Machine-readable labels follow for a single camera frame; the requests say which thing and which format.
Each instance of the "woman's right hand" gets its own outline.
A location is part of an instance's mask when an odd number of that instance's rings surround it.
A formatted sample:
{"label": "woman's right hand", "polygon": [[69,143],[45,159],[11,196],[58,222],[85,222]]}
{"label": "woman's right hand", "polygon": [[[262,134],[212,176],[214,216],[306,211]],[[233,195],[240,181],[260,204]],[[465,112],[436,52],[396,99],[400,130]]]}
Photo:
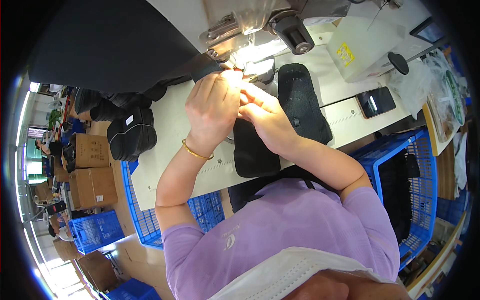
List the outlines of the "woman's right hand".
{"label": "woman's right hand", "polygon": [[300,142],[278,99],[257,86],[241,83],[239,118],[252,122],[265,145],[285,157]]}

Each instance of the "yellow warning sticker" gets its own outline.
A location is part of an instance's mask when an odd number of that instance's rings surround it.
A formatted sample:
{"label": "yellow warning sticker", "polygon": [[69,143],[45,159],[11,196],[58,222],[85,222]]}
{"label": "yellow warning sticker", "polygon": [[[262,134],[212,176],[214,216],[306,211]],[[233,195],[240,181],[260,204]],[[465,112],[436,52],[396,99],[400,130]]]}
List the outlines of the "yellow warning sticker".
{"label": "yellow warning sticker", "polygon": [[345,43],[343,43],[340,48],[338,48],[336,53],[338,57],[340,57],[340,60],[342,61],[344,67],[348,66],[348,64],[355,59],[355,56],[353,56],[352,52]]}

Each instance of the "green plant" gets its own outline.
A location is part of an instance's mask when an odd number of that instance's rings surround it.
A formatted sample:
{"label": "green plant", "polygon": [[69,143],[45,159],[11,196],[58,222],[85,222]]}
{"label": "green plant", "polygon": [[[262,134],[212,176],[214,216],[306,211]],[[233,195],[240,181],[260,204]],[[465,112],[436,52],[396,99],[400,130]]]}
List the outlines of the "green plant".
{"label": "green plant", "polygon": [[57,122],[60,124],[60,116],[61,113],[58,110],[52,110],[50,117],[48,118],[48,130],[54,129]]}

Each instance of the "purple shirt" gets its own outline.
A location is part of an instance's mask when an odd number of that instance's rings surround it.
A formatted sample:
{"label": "purple shirt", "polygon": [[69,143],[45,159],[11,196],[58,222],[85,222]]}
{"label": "purple shirt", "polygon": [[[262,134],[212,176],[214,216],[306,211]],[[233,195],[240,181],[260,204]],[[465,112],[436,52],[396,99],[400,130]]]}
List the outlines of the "purple shirt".
{"label": "purple shirt", "polygon": [[356,259],[395,281],[400,253],[388,214],[372,188],[337,194],[300,179],[261,189],[232,217],[204,234],[197,224],[162,234],[167,281],[177,299],[207,299],[282,249],[297,246]]}

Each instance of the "hand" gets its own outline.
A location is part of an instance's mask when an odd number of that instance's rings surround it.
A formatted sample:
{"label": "hand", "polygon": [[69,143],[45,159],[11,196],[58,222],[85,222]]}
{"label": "hand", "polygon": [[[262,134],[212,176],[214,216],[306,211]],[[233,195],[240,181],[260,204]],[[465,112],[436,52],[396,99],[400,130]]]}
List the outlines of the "hand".
{"label": "hand", "polygon": [[242,82],[240,105],[239,118],[253,123],[270,151],[285,157],[298,144],[300,137],[277,98],[251,83]]}
{"label": "hand", "polygon": [[197,81],[185,103],[192,129],[186,145],[208,157],[233,129],[240,106],[241,71],[214,72]]}

